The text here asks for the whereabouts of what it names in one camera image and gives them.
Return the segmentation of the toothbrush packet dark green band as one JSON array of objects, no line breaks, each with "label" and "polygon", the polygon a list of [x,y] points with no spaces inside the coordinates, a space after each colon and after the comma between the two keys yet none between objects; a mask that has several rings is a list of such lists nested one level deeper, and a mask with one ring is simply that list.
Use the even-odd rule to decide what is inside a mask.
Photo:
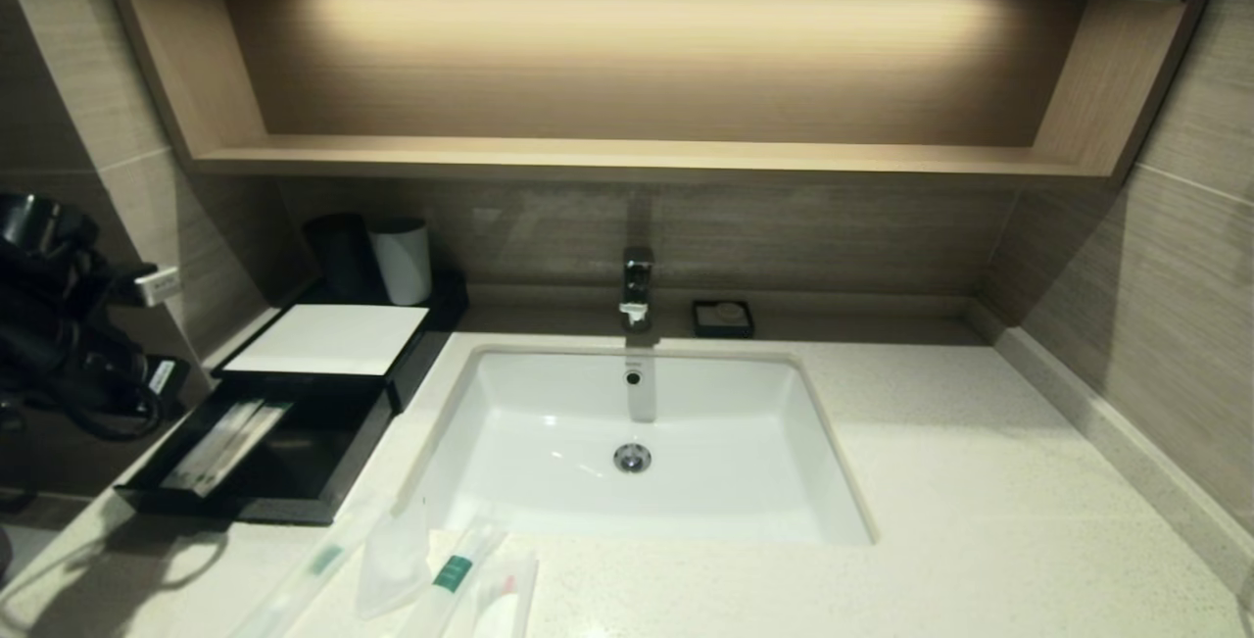
[{"label": "toothbrush packet dark green band", "polygon": [[497,521],[478,521],[466,526],[429,588],[419,594],[413,610],[391,638],[443,638],[456,614],[461,593],[505,539],[507,530]]}]

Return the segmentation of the white ceramic sink basin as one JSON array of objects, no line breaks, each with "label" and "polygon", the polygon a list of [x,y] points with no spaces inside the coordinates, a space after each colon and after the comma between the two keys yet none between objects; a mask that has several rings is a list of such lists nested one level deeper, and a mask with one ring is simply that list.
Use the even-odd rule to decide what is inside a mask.
[{"label": "white ceramic sink basin", "polygon": [[[647,471],[614,468],[624,442],[650,449]],[[809,379],[779,357],[484,348],[420,460],[433,529],[875,541]]]}]

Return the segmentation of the wooden wall shelf niche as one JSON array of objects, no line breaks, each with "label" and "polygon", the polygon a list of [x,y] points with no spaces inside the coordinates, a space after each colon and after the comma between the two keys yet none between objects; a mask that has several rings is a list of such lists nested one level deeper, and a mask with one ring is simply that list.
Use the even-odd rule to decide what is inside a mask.
[{"label": "wooden wall shelf niche", "polygon": [[1196,1],[117,0],[199,173],[1117,186]]}]

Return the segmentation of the white cup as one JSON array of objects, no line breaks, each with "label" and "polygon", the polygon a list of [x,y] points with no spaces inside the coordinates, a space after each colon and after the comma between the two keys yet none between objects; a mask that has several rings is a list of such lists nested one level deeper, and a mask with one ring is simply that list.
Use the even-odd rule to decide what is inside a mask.
[{"label": "white cup", "polygon": [[372,221],[367,237],[390,302],[404,307],[425,302],[433,293],[426,221]]}]

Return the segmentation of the long clear packet green print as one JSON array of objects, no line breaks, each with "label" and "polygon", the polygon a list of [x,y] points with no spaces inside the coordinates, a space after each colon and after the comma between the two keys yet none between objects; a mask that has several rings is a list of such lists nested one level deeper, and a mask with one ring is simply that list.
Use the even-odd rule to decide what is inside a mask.
[{"label": "long clear packet green print", "polygon": [[310,552],[265,594],[255,610],[250,610],[229,638],[285,638],[352,553],[362,546],[375,523],[390,506],[390,499],[372,494],[345,508]]}]

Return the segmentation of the black cup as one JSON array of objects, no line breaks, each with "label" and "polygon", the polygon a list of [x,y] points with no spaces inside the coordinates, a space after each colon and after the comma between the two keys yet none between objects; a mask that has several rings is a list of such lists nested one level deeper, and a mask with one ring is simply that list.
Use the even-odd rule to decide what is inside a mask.
[{"label": "black cup", "polygon": [[362,216],[339,213],[317,217],[303,223],[302,233],[331,295],[351,305],[386,302],[387,295]]}]

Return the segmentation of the black soap dish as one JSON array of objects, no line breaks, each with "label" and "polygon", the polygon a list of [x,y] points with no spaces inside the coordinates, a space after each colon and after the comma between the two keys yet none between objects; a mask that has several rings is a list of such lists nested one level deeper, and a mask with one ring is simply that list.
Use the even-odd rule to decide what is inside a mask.
[{"label": "black soap dish", "polygon": [[693,336],[697,338],[752,338],[755,337],[755,320],[744,300],[731,300],[740,303],[747,311],[747,320],[740,322],[719,321],[714,313],[715,305],[724,300],[695,300],[693,302]]}]

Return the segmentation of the crumpled clear plastic packet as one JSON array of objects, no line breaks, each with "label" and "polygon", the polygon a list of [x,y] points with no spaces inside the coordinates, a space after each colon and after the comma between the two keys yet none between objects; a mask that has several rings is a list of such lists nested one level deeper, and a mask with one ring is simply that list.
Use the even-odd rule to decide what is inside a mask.
[{"label": "crumpled clear plastic packet", "polygon": [[357,587],[357,619],[372,620],[408,605],[431,582],[425,505],[413,500],[386,511],[367,531]]}]

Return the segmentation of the chrome faucet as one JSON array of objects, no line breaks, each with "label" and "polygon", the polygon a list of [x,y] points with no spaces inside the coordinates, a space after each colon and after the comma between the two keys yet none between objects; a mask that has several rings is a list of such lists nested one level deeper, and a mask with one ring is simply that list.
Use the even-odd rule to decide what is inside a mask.
[{"label": "chrome faucet", "polygon": [[653,249],[632,246],[623,251],[622,290],[618,311],[628,333],[646,331],[652,316]]}]

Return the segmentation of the black drawer of box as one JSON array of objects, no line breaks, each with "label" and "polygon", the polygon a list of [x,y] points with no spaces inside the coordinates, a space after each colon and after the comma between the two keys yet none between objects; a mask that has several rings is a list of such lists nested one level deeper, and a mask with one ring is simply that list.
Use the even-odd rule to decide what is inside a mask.
[{"label": "black drawer of box", "polygon": [[[207,495],[166,486],[176,464],[246,400],[288,409]],[[226,379],[114,491],[142,514],[327,526],[393,415],[389,385],[377,377]]]}]

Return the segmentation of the flat packet with cotton swabs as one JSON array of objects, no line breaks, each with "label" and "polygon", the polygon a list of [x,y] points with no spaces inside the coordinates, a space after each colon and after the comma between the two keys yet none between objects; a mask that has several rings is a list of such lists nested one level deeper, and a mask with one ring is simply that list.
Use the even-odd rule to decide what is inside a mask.
[{"label": "flat packet with cotton swabs", "polygon": [[527,638],[538,574],[534,552],[488,562],[473,593],[470,638]]}]

